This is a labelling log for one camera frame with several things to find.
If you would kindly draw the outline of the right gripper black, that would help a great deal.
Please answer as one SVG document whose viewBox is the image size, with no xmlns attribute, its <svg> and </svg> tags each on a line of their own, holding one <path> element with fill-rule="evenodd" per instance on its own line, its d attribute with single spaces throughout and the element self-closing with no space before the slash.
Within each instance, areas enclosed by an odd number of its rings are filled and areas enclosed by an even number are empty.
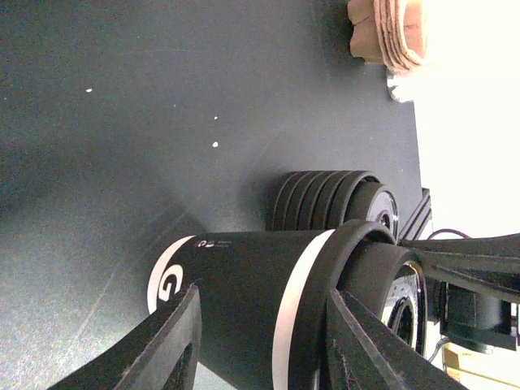
<svg viewBox="0 0 520 390">
<path fill-rule="evenodd" d="M 477 353 L 516 351 L 519 331 L 519 235 L 403 240 L 439 288 L 440 334 Z"/>
</svg>

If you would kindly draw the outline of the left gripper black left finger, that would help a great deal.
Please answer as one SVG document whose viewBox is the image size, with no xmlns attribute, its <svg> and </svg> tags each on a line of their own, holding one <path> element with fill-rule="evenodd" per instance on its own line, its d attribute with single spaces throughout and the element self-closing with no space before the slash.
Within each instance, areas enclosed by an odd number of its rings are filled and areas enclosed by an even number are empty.
<svg viewBox="0 0 520 390">
<path fill-rule="evenodd" d="M 182 289 L 53 389 L 192 389 L 202 338 L 197 286 Z"/>
</svg>

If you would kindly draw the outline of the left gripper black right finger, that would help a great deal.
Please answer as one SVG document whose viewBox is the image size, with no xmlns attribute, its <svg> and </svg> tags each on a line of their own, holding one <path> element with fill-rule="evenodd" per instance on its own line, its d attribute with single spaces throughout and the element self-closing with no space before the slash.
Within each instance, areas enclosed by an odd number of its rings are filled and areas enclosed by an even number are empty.
<svg viewBox="0 0 520 390">
<path fill-rule="evenodd" d="M 332 389 L 463 389 L 384 326 L 348 292 L 327 298 Z"/>
</svg>

